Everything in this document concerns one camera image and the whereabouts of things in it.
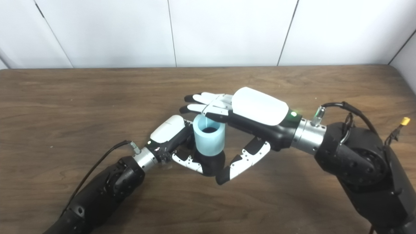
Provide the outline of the black-white left robot hand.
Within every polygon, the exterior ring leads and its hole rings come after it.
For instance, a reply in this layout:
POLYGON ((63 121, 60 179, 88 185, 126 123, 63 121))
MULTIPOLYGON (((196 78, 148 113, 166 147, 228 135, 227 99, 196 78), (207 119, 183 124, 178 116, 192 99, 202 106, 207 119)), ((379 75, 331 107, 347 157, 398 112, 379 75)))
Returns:
POLYGON ((159 163, 176 162, 202 173, 201 164, 193 161, 194 149, 193 123, 180 115, 173 115, 151 133, 135 160, 144 172, 159 163))

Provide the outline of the black-white right robot hand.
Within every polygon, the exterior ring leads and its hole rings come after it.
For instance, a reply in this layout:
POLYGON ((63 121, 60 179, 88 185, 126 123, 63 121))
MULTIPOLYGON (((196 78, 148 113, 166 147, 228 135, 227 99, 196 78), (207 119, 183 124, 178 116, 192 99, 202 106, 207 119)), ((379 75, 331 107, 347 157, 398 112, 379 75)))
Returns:
POLYGON ((196 113, 253 135, 254 138, 215 177, 223 185, 254 166, 270 151, 290 148, 302 116, 287 103, 243 87, 233 95, 201 92, 186 95, 180 113, 196 113))

